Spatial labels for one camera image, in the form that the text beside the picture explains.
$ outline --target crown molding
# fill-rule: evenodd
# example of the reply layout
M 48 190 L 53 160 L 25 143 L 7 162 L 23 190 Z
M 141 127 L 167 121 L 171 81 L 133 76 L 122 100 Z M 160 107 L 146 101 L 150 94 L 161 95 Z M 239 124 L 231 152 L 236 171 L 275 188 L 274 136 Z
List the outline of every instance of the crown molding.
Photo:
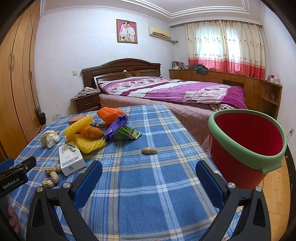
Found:
M 144 0 L 120 0 L 120 1 L 126 1 L 130 2 L 139 6 L 142 6 L 141 4 L 145 4 L 145 8 L 151 9 L 155 12 L 158 12 L 169 19 L 174 19 L 177 17 L 181 16 L 186 16 L 186 15 L 191 15 L 191 14 L 196 14 L 196 13 L 203 13 L 203 12 L 237 12 L 237 13 L 244 13 L 244 14 L 250 14 L 250 8 L 249 8 L 249 2 L 247 1 L 247 5 L 245 0 L 242 0 L 242 6 L 243 7 L 227 7 L 227 6 L 214 6 L 214 7 L 200 7 L 200 8 L 193 8 L 193 9 L 187 9 L 187 10 L 182 10 L 179 12 L 175 13 L 169 13 L 168 11 L 151 4 L 147 1 Z M 186 19 L 182 21 L 176 21 L 173 23 L 166 23 L 164 21 L 161 21 L 157 18 L 148 16 L 144 13 L 128 10 L 128 9 L 123 9 L 123 8 L 118 8 L 118 7 L 109 7 L 109 6 L 99 6 L 99 5 L 79 5 L 79 6 L 69 6 L 69 7 L 61 7 L 61 8 L 56 8 L 52 9 L 49 11 L 44 11 L 45 8 L 45 2 L 46 0 L 41 0 L 40 2 L 40 16 L 45 16 L 49 15 L 52 13 L 57 13 L 57 12 L 64 12 L 64 11 L 69 11 L 69 10 L 78 10 L 78 9 L 101 9 L 101 10 L 109 10 L 109 11 L 118 11 L 118 12 L 125 12 L 125 13 L 130 13 L 134 14 L 137 16 L 145 17 L 147 19 L 159 22 L 161 24 L 164 24 L 166 26 L 172 27 L 174 25 L 178 24 L 183 24 L 183 23 L 188 23 L 188 22 L 195 22 L 195 21 L 203 21 L 203 20 L 235 20 L 235 21 L 243 21 L 243 22 L 249 22 L 249 23 L 254 23 L 258 25 L 263 25 L 264 21 L 264 16 L 265 16 L 265 5 L 261 3 L 261 14 L 260 14 L 260 21 L 255 21 L 247 18 L 235 18 L 235 17 L 219 17 L 219 16 L 214 16 L 214 17 L 201 17 L 201 18 L 192 18 L 192 19 Z

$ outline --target purple wrapper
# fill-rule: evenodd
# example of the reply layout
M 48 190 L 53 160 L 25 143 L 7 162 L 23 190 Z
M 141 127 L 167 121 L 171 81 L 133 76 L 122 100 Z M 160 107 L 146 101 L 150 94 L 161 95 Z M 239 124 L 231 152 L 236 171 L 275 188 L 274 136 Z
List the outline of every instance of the purple wrapper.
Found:
M 106 139 L 107 141 L 110 141 L 113 139 L 116 131 L 121 128 L 126 126 L 128 122 L 128 118 L 125 114 L 121 114 L 119 115 L 114 121 L 113 123 L 109 126 L 108 130 L 106 131 L 105 135 L 104 135 L 104 139 Z

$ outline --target headboard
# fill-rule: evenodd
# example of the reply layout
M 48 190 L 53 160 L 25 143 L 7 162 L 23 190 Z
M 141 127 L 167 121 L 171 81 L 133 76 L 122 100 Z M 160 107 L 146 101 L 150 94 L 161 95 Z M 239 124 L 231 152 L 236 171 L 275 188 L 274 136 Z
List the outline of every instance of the headboard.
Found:
M 123 74 L 124 70 L 128 71 L 132 76 L 136 76 L 133 74 L 136 72 L 140 74 L 140 76 L 157 76 L 160 75 L 160 64 L 150 63 L 136 58 L 123 58 L 113 60 L 97 67 L 83 69 L 81 73 L 83 76 L 84 87 L 96 88 L 94 81 L 95 76 L 110 73 Z

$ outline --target bucket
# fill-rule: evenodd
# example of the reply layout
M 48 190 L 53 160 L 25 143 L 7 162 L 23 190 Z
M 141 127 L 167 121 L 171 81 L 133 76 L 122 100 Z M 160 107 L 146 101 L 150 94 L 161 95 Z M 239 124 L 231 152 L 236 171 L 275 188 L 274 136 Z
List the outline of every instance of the bucket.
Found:
M 208 127 L 210 157 L 227 182 L 253 189 L 282 166 L 287 139 L 272 117 L 253 110 L 220 110 L 210 116 Z

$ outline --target wardrobe handle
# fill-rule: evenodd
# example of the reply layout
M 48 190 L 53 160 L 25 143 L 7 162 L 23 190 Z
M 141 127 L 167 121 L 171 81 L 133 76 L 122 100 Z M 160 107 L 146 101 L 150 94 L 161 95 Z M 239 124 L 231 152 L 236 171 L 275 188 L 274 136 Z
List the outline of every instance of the wardrobe handle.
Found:
M 12 60 L 12 52 L 10 52 L 10 56 L 9 56 L 9 69 L 11 69 L 11 60 Z
M 13 71 L 13 68 L 14 68 L 14 66 L 15 66 L 15 55 L 14 55 L 14 53 L 12 54 L 12 59 L 13 59 L 13 64 L 12 64 L 12 67 L 11 67 L 11 70 Z

